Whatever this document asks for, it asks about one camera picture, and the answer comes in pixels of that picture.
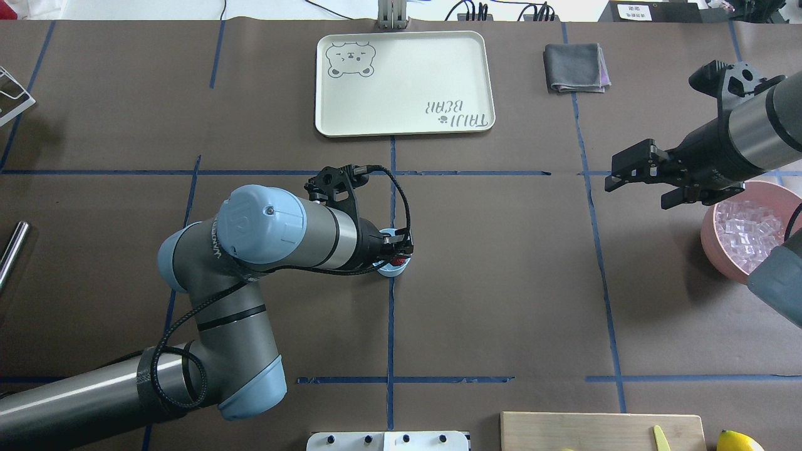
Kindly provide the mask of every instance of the light blue joint cap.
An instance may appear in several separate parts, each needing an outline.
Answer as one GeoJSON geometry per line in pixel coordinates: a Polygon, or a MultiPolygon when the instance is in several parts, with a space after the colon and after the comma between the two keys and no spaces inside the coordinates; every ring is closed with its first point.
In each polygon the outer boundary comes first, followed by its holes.
{"type": "Polygon", "coordinates": [[[272,408],[284,399],[286,393],[287,382],[284,379],[282,357],[278,356],[217,408],[228,421],[242,420],[272,408]]]}
{"type": "Polygon", "coordinates": [[[752,293],[792,323],[802,327],[802,258],[792,250],[777,246],[749,274],[752,293]]]}
{"type": "MultiPolygon", "coordinates": [[[[391,237],[394,237],[395,233],[398,232],[398,229],[381,229],[379,232],[383,234],[390,234],[391,237]]],[[[379,268],[379,274],[383,275],[384,277],[395,277],[403,273],[403,271],[407,269],[407,264],[409,264],[410,260],[412,260],[412,257],[407,258],[407,260],[401,266],[394,266],[388,263],[385,266],[379,268]]],[[[376,262],[373,264],[373,266],[378,266],[380,264],[381,263],[376,262]]]]}
{"type": "Polygon", "coordinates": [[[187,291],[181,286],[180,283],[178,283],[178,280],[176,279],[176,273],[172,268],[172,256],[176,253],[176,245],[178,244],[178,240],[181,239],[181,235],[183,235],[188,228],[194,226],[195,224],[200,223],[193,222],[192,224],[187,225],[183,229],[170,235],[169,238],[161,243],[159,253],[156,256],[156,263],[159,265],[159,274],[161,274],[161,278],[167,282],[170,288],[178,291],[179,293],[186,293],[187,291]]]}
{"type": "Polygon", "coordinates": [[[217,214],[225,252],[249,263],[277,262],[292,254],[306,233],[306,210],[289,191],[261,185],[235,189],[217,214]]]}

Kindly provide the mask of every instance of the black box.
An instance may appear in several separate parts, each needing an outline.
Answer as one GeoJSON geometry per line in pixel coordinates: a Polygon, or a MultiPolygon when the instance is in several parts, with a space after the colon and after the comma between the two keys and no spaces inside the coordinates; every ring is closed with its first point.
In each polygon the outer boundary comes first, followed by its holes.
{"type": "Polygon", "coordinates": [[[696,3],[607,2],[598,21],[700,23],[702,15],[696,3]]]}

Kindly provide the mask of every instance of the yellow lemon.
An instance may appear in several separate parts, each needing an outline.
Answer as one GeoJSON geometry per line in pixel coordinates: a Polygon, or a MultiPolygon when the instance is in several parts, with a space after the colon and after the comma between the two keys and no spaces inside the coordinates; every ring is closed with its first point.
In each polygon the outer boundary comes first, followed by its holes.
{"type": "Polygon", "coordinates": [[[764,451],[764,449],[752,437],[725,429],[719,434],[719,443],[715,451],[764,451]]]}

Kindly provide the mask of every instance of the gray cloth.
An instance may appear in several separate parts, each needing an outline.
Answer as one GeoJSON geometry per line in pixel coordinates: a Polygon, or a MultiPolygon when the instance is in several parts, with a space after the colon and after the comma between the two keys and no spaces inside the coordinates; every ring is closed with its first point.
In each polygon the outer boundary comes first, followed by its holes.
{"type": "Polygon", "coordinates": [[[598,44],[548,44],[543,52],[549,87],[558,92],[604,92],[610,85],[598,44]]]}

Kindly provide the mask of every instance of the brown table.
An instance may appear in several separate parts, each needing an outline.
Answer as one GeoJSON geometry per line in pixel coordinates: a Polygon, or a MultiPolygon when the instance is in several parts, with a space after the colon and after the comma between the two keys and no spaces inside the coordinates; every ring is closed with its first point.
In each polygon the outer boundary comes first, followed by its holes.
{"type": "MultiPolygon", "coordinates": [[[[802,330],[710,265],[704,207],[663,211],[667,186],[605,193],[603,176],[614,153],[670,148],[715,116],[687,86],[704,63],[802,70],[802,26],[413,22],[484,36],[496,125],[327,139],[315,44],[373,27],[0,22],[0,64],[38,101],[0,128],[0,236],[35,227],[0,297],[0,391],[154,345],[188,310],[156,251],[232,189],[303,195],[323,166],[381,164],[409,196],[415,258],[395,282],[263,280],[289,386],[276,408],[233,423],[207,408],[85,449],[304,449],[314,431],[394,428],[492,450],[503,410],[694,413],[710,445],[726,428],[798,448],[802,330]],[[547,90],[542,51],[564,39],[601,44],[607,93],[547,90]]],[[[801,169],[764,178],[802,193],[801,169]]],[[[358,195],[363,216],[403,224],[385,177],[358,195]]]]}

